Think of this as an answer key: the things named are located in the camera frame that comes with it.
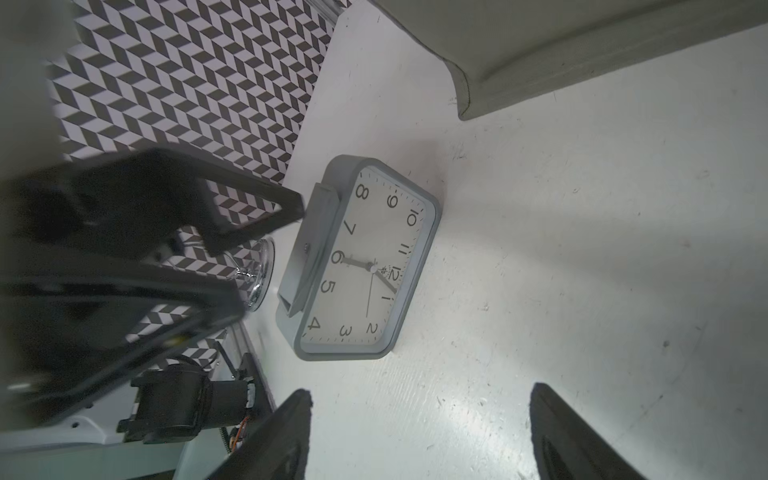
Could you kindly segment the grey square analog clock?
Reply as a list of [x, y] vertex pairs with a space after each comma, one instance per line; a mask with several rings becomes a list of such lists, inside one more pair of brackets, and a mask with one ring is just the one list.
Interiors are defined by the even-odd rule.
[[297, 357], [386, 356], [441, 214], [436, 197], [382, 161], [333, 158], [313, 188], [278, 289], [277, 325]]

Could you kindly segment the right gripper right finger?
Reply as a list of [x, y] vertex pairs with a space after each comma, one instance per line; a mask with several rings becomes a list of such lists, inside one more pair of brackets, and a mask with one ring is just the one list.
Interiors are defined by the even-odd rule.
[[531, 441], [542, 479], [644, 478], [549, 385], [533, 386]]

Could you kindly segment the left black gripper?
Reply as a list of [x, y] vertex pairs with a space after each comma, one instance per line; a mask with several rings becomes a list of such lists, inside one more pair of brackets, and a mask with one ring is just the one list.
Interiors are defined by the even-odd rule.
[[62, 420], [245, 314], [232, 281], [99, 255], [71, 259], [84, 227], [71, 166], [1, 147], [1, 408]]

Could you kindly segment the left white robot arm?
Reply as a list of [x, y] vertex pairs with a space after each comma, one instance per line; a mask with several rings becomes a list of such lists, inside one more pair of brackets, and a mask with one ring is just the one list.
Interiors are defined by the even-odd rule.
[[252, 354], [188, 355], [261, 302], [301, 196], [200, 150], [102, 154], [1, 184], [5, 452], [185, 442], [273, 411]]

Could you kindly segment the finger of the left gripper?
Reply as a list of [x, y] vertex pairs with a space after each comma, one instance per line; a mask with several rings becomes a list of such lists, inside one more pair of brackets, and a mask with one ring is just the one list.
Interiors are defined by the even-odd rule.
[[[277, 205], [240, 226], [219, 211], [210, 182]], [[202, 150], [156, 146], [69, 164], [59, 186], [80, 222], [71, 246], [118, 258], [144, 258], [183, 226], [218, 256], [300, 220], [297, 192], [247, 174]]]

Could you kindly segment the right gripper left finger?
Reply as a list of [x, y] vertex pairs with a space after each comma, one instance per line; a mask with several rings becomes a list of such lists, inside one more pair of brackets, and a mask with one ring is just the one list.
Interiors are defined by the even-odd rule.
[[308, 390], [293, 392], [208, 479], [304, 479], [312, 406]]

